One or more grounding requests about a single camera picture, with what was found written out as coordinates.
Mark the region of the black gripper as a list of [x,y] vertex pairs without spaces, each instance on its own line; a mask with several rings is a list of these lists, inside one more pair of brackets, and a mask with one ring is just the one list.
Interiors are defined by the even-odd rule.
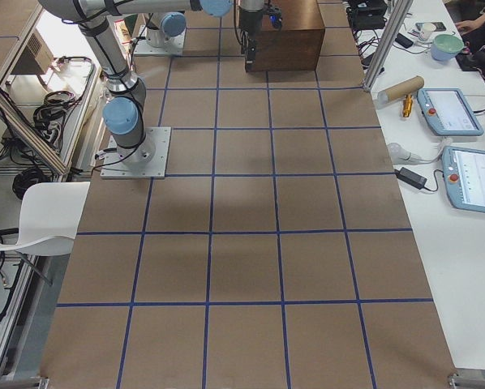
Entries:
[[263,10],[248,11],[238,8],[237,12],[237,39],[241,52],[245,55],[245,65],[252,66],[255,61],[255,37],[259,33]]

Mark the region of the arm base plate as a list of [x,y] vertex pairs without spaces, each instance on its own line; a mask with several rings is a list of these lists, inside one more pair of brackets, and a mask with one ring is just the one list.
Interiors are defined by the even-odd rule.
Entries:
[[139,28],[134,55],[138,57],[182,56],[186,32],[168,37],[157,30],[147,29],[144,24]]
[[145,140],[131,154],[131,151],[117,146],[114,137],[109,137],[108,148],[115,151],[107,153],[100,176],[103,179],[163,179],[166,173],[172,128],[169,126],[150,126],[145,129]]

